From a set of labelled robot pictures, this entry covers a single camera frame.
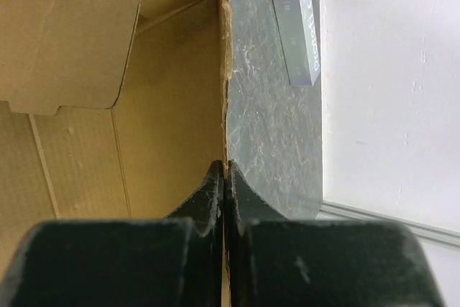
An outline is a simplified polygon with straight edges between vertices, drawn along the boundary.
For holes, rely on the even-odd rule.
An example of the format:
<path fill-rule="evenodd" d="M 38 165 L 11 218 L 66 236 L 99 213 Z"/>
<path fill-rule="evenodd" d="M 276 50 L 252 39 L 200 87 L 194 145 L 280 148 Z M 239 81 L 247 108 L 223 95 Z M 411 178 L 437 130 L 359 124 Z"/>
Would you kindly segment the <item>grey slim carton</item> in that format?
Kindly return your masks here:
<path fill-rule="evenodd" d="M 313 0 L 272 0 L 290 85 L 313 86 L 321 72 Z"/>

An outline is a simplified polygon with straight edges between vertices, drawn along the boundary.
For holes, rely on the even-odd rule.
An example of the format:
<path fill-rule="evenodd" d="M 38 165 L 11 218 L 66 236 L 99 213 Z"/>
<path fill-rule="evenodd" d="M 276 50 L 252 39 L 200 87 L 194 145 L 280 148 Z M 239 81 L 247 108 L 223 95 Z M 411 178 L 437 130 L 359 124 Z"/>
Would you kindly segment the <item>brown cardboard box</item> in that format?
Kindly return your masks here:
<path fill-rule="evenodd" d="M 229 0 L 1 0 L 1 280 L 44 221 L 162 219 L 226 159 Z"/>

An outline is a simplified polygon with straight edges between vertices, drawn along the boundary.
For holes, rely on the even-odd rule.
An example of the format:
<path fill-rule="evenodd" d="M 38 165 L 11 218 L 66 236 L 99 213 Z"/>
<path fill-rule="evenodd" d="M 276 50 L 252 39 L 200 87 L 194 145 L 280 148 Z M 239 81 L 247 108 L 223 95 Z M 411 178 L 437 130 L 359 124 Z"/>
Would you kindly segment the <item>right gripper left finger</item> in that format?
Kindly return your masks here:
<path fill-rule="evenodd" d="M 3 306 L 219 306 L 224 168 L 162 219 L 44 221 L 1 280 Z"/>

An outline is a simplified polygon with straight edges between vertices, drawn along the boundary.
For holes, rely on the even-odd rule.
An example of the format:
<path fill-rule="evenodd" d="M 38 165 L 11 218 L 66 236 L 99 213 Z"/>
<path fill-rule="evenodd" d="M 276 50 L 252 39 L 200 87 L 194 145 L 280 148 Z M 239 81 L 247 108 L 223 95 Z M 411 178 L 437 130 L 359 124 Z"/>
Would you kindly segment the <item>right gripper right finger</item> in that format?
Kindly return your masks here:
<path fill-rule="evenodd" d="M 413 233 L 391 221 L 292 220 L 248 184 L 225 182 L 233 306 L 442 306 Z"/>

